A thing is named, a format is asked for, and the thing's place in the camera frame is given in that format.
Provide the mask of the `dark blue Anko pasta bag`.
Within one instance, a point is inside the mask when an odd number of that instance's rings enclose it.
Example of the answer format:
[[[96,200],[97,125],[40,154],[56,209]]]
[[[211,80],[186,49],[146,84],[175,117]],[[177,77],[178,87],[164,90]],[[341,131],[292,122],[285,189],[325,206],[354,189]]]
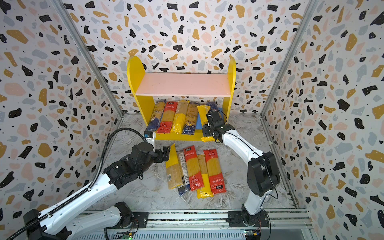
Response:
[[[150,122],[146,128],[146,131],[155,132],[159,128],[166,102],[167,101],[165,99],[158,100],[156,102],[153,113],[151,115]]]

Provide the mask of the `red black-label spaghetti bag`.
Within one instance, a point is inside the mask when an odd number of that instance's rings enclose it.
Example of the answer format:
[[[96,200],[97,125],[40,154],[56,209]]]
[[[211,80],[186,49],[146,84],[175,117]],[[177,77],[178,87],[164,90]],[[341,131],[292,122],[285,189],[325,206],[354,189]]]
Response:
[[[166,102],[157,134],[169,134],[171,132],[177,107],[177,101]]]

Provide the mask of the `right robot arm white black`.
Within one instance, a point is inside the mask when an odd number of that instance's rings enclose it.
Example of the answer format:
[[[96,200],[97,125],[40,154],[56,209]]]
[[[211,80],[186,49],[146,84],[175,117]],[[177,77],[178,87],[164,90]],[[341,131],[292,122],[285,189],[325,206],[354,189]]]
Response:
[[[203,136],[213,137],[218,143],[230,147],[247,165],[247,184],[249,195],[239,217],[229,217],[231,225],[252,227],[269,224],[263,209],[264,203],[270,199],[278,199],[276,185],[281,181],[276,157],[272,152],[263,152],[252,146],[236,130],[226,124],[218,110],[209,110],[206,114],[208,123],[203,125]]]

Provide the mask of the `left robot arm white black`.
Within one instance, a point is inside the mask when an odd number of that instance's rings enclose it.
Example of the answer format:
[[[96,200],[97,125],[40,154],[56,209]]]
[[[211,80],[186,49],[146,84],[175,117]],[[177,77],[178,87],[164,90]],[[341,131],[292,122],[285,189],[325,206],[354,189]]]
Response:
[[[156,150],[148,142],[133,146],[130,154],[106,167],[94,184],[88,184],[72,197],[41,212],[24,215],[29,240],[74,240],[98,229],[140,228],[140,222],[124,202],[95,214],[79,215],[98,200],[140,179],[153,163],[167,162],[171,147]]]

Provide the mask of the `yellow top spaghetti bag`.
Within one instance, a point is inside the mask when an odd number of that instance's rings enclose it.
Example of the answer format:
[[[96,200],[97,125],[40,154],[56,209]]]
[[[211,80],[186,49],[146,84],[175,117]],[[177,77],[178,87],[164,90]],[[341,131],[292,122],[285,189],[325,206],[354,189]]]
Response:
[[[175,144],[171,145],[170,157],[166,162],[167,182],[170,190],[183,185],[183,174],[181,171]]]

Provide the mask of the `blue starry pasta bag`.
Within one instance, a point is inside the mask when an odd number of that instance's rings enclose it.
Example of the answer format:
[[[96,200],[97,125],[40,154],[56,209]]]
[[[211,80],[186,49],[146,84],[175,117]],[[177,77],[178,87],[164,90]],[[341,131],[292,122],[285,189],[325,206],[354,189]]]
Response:
[[[198,120],[198,102],[190,102],[188,105],[185,125],[183,127],[183,135],[194,135]]]

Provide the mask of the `white label noodle bag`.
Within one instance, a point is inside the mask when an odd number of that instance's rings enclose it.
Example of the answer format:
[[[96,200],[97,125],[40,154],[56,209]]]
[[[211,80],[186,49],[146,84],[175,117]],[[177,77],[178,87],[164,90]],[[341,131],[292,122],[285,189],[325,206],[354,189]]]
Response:
[[[185,155],[183,151],[178,152],[178,160],[181,167],[182,180],[183,180],[183,185],[181,187],[178,187],[178,192],[180,196],[183,196],[186,192],[191,190],[187,164],[186,164]]]

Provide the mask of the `blue Barilla spaghetti pack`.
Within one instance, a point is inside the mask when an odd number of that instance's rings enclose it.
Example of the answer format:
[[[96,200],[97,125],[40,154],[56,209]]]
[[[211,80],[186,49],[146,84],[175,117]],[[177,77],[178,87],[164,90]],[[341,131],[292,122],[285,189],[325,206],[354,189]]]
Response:
[[[220,111],[220,109],[219,109],[219,107],[218,107],[218,105],[217,105],[216,102],[207,102],[206,105],[207,105],[208,107],[210,107],[210,109],[209,109],[209,113],[211,113],[211,112],[218,112],[218,113],[221,113],[221,111]]]

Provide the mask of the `yellow Pastatime bag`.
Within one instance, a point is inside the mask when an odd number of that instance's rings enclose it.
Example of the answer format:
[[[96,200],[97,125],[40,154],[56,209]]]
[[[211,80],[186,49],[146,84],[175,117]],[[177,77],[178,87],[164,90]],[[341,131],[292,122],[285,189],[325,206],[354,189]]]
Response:
[[[190,101],[181,100],[178,101],[178,106],[175,112],[171,133],[181,134],[185,125],[186,115]]]
[[[212,136],[208,136],[208,118],[207,114],[209,113],[211,107],[207,105],[200,105],[197,107],[200,115],[201,124],[203,127],[203,136],[201,140],[203,142],[213,142],[215,139]]]

